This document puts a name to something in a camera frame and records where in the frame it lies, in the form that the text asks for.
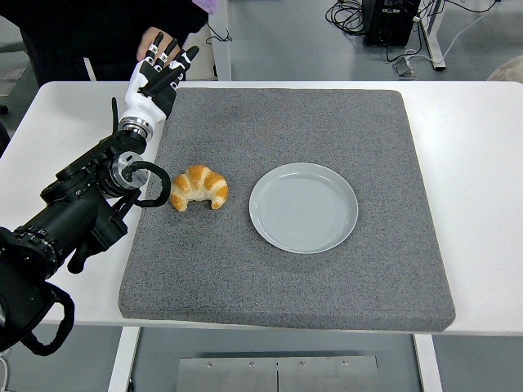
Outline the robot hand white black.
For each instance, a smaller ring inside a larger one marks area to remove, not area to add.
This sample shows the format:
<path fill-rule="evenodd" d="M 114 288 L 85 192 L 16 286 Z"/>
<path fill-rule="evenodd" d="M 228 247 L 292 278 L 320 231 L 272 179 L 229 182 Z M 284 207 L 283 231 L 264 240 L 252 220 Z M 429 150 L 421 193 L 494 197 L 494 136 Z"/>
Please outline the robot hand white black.
<path fill-rule="evenodd" d="M 177 46 L 173 39 L 162 50 L 163 33 L 158 33 L 136 65 L 126 95 L 127 110 L 123 118 L 138 118 L 149 126 L 167 119 L 177 96 L 177 88 L 185 79 L 199 47 L 180 50 L 172 60 L 168 57 Z"/>

